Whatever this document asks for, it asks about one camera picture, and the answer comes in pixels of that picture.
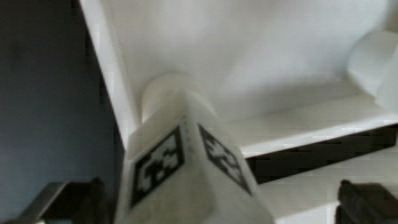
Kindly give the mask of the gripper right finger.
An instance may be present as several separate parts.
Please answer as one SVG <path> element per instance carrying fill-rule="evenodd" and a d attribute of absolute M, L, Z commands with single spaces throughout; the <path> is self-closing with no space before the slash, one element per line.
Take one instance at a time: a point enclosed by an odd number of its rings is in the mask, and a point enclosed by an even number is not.
<path fill-rule="evenodd" d="M 342 181 L 335 224 L 398 224 L 398 198 L 379 183 Z"/>

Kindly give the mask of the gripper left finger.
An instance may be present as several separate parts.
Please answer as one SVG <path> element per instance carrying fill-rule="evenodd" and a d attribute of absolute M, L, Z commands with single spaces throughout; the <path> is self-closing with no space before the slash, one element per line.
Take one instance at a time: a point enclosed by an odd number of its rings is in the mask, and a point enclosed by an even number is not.
<path fill-rule="evenodd" d="M 52 182 L 8 224 L 111 224 L 105 183 Z"/>

